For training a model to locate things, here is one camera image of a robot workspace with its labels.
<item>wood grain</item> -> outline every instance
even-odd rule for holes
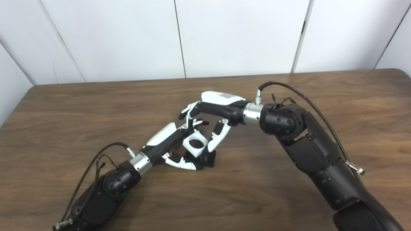
[[[0,130],[0,230],[50,230],[103,146],[139,150],[167,123],[182,124],[180,111],[203,91],[253,99],[266,81],[291,84],[322,110],[366,169],[368,190],[410,230],[411,80],[396,69],[35,86]],[[271,92],[308,108],[279,87],[264,91],[264,103]],[[107,154],[128,158],[121,148]],[[106,230],[328,231],[336,230],[332,215],[272,136],[239,125],[217,148],[214,168],[147,172]]]

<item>robotic hand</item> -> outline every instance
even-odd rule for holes
[[[337,143],[310,112],[291,98],[278,104],[272,94],[274,103],[261,105],[261,92],[269,85],[284,86],[304,98],[327,124]],[[220,116],[222,119],[203,148],[183,143],[190,152],[200,157],[208,156],[215,152],[214,149],[231,126],[259,126],[264,133],[277,138],[295,166],[310,177],[330,207],[337,211],[333,220],[339,231],[403,231],[391,214],[366,190],[358,177],[358,174],[365,173],[364,170],[348,160],[329,122],[307,97],[293,87],[267,82],[257,90],[255,103],[239,96],[213,91],[203,92],[201,99],[189,104],[179,119],[186,118],[187,125],[192,124],[193,117],[199,113]],[[288,99],[291,104],[284,105]],[[305,130],[307,133],[298,138]],[[201,134],[194,133],[186,139],[206,140]]]
[[[201,119],[193,119],[190,122],[190,126],[184,124],[179,128],[176,128],[175,123],[169,123],[155,134],[137,154],[127,145],[119,142],[103,148],[92,161],[93,163],[97,160],[95,181],[74,202],[71,207],[71,213],[66,217],[76,191],[90,169],[91,163],[80,180],[75,193],[73,193],[63,218],[53,226],[53,230],[96,231],[101,229],[124,201],[130,189],[139,183],[141,176],[158,164],[166,163],[174,167],[191,170],[201,170],[203,165],[207,166],[207,164],[202,164],[200,161],[190,162],[170,152],[170,148],[175,144],[189,134],[197,132],[196,128],[198,126],[208,125],[208,122]],[[113,145],[121,145],[126,148],[132,159],[121,163],[119,166],[116,166],[116,169],[98,177],[99,170],[103,166],[98,167],[98,160],[102,157],[101,153]]]

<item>metal fitting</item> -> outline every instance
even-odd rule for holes
[[[53,225],[53,230],[57,231],[57,230],[60,230],[61,228],[64,228],[64,227],[66,227],[68,225],[72,225],[72,224],[73,224],[73,219],[69,218],[69,219],[67,219],[63,222],[59,222],[59,223]]]
[[[256,94],[256,105],[261,104],[261,91],[257,89],[257,94]]]
[[[126,150],[127,150],[127,152],[129,152],[129,155],[131,156],[131,158],[136,157],[136,154],[133,152],[133,150],[131,150],[130,147],[128,147]]]
[[[355,165],[355,164],[353,164],[353,163],[351,163],[351,162],[349,162],[349,161],[346,161],[345,164],[346,164],[349,168],[351,168],[351,169],[353,169],[354,171],[356,171],[357,174],[361,174],[361,175],[364,175],[364,174],[365,174],[365,171],[364,171],[363,168],[360,168],[360,167],[358,167],[357,165]]]

